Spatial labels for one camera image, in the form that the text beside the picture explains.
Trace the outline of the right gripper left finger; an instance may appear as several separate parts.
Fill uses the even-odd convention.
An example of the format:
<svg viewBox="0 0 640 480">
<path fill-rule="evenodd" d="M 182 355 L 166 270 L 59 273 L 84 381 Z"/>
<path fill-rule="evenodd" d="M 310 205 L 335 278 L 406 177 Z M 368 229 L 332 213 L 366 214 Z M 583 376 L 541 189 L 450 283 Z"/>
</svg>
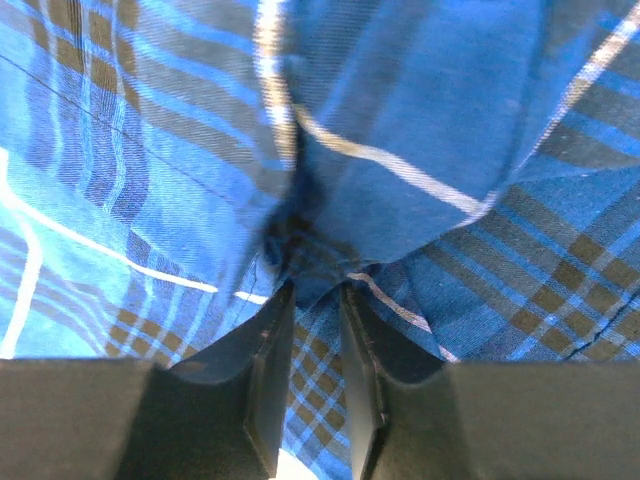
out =
<svg viewBox="0 0 640 480">
<path fill-rule="evenodd" d="M 137 359 L 1 364 L 5 479 L 269 479 L 288 392 L 295 293 L 164 368 Z"/>
</svg>

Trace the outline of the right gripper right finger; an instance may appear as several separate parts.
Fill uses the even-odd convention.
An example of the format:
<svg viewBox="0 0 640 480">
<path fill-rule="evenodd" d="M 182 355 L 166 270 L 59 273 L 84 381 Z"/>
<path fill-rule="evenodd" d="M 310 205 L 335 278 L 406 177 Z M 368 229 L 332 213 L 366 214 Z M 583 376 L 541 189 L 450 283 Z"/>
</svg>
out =
<svg viewBox="0 0 640 480">
<path fill-rule="evenodd" d="M 340 292 L 357 479 L 635 479 L 639 365 L 445 362 Z"/>
</svg>

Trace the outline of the blue plaid long sleeve shirt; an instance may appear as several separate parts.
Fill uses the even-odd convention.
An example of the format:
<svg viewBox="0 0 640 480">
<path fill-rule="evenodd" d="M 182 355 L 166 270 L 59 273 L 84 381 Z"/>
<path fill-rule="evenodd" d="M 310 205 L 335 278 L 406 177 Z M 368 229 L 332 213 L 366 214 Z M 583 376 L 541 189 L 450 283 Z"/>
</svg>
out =
<svg viewBox="0 0 640 480">
<path fill-rule="evenodd" d="M 637 359 L 638 3 L 2 3 L 3 357 L 172 364 L 278 275 L 320 479 L 341 281 L 449 361 Z"/>
</svg>

